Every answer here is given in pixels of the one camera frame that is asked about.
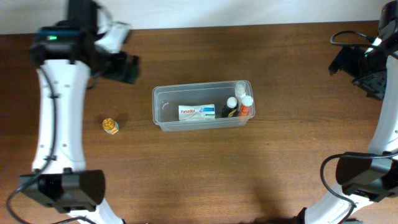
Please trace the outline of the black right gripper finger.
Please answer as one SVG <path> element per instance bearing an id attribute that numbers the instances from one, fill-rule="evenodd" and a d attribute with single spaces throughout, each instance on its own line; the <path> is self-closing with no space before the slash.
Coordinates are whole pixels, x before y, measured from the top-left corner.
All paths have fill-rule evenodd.
<path id="1" fill-rule="evenodd" d="M 386 92 L 385 79 L 353 80 L 352 84 L 358 86 L 367 93 L 368 98 L 383 100 Z"/>
<path id="2" fill-rule="evenodd" d="M 336 74 L 341 70 L 341 62 L 339 59 L 334 59 L 328 67 L 328 71 L 330 75 Z"/>

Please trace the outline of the gold-lidded balm jar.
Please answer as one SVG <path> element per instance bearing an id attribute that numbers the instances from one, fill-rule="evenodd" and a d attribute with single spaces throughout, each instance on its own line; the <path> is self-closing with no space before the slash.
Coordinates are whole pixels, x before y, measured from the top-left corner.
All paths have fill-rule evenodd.
<path id="1" fill-rule="evenodd" d="M 119 124 L 112 118 L 104 119 L 102 127 L 108 134 L 116 134 L 119 131 Z"/>

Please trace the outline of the orange tube white cap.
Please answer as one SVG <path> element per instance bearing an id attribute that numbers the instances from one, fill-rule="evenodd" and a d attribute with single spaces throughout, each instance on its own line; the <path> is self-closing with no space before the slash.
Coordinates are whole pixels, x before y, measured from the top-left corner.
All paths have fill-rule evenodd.
<path id="1" fill-rule="evenodd" d="M 243 116 L 247 116 L 250 114 L 251 111 L 251 106 L 254 103 L 254 99 L 251 96 L 244 96 L 241 100 L 241 107 L 239 109 L 239 113 L 238 116 L 239 117 L 243 117 Z"/>

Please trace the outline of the white translucent tube bottle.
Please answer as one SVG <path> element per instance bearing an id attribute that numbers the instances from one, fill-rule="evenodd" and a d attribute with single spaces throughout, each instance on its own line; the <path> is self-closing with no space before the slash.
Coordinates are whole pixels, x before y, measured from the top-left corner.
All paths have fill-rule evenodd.
<path id="1" fill-rule="evenodd" d="M 241 107 L 242 99 L 246 96 L 246 82 L 238 81 L 235 86 L 235 97 L 238 102 L 238 109 Z"/>

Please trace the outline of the white Panadol medicine box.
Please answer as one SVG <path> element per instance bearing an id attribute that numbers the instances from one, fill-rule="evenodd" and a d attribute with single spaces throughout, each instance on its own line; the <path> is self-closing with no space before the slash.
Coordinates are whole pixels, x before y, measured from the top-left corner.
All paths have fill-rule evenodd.
<path id="1" fill-rule="evenodd" d="M 178 106 L 178 118 L 180 121 L 196 121 L 215 119 L 215 105 Z"/>

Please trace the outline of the black bottle white cap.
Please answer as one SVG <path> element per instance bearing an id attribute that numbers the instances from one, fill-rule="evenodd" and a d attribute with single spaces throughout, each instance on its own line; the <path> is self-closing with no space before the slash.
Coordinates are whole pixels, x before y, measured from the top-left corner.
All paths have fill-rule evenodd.
<path id="1" fill-rule="evenodd" d="M 235 97 L 229 97 L 226 104 L 224 105 L 221 117 L 222 118 L 231 118 L 234 117 L 238 108 L 238 101 Z"/>

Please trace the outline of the clear plastic container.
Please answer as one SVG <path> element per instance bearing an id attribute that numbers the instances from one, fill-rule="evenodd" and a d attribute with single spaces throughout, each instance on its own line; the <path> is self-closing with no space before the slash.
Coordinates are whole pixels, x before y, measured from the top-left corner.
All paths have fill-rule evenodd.
<path id="1" fill-rule="evenodd" d="M 247 116 L 223 118 L 222 109 L 227 99 L 235 95 L 237 81 L 193 83 L 184 85 L 157 86 L 152 93 L 153 121 L 163 131 L 188 131 L 195 129 L 232 128 L 244 126 L 256 114 L 251 106 Z M 178 107 L 215 105 L 215 119 L 181 121 Z"/>

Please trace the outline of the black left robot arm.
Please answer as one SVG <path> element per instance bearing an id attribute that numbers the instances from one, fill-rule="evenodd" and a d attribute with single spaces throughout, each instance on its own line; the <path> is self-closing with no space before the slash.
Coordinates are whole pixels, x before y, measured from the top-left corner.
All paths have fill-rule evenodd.
<path id="1" fill-rule="evenodd" d="M 87 170 L 82 143 L 89 80 L 104 77 L 133 84 L 139 57 L 122 51 L 131 26 L 110 21 L 100 32 L 93 0 L 69 1 L 67 16 L 41 28 L 30 48 L 40 83 L 39 140 L 32 172 L 17 192 L 81 223 L 122 223 L 107 203 L 105 176 Z"/>

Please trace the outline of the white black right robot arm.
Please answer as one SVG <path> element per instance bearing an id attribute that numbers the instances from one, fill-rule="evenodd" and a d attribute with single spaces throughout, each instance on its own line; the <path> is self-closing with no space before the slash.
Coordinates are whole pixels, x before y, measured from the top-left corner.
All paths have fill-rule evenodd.
<path id="1" fill-rule="evenodd" d="M 376 131 L 365 153 L 327 157 L 320 178 L 327 193 L 288 223 L 348 223 L 359 209 L 397 196 L 397 1 L 385 4 L 376 37 L 367 44 L 335 41 L 341 47 L 328 70 L 344 71 L 367 96 L 382 101 Z"/>

